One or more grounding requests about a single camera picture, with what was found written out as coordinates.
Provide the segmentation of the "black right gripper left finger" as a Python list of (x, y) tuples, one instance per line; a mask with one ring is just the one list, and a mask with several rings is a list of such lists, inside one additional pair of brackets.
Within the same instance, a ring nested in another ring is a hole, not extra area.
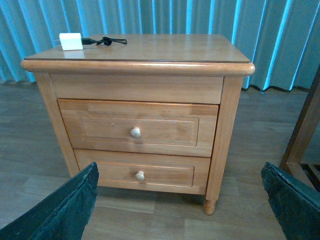
[(97, 199), (99, 172), (93, 162), (0, 230), (2, 240), (80, 240)]

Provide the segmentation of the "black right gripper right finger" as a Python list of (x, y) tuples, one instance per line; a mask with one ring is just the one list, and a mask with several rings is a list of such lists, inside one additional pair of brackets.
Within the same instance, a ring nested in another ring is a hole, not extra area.
[(261, 169), (269, 205), (288, 240), (320, 238), (320, 193), (270, 162)]

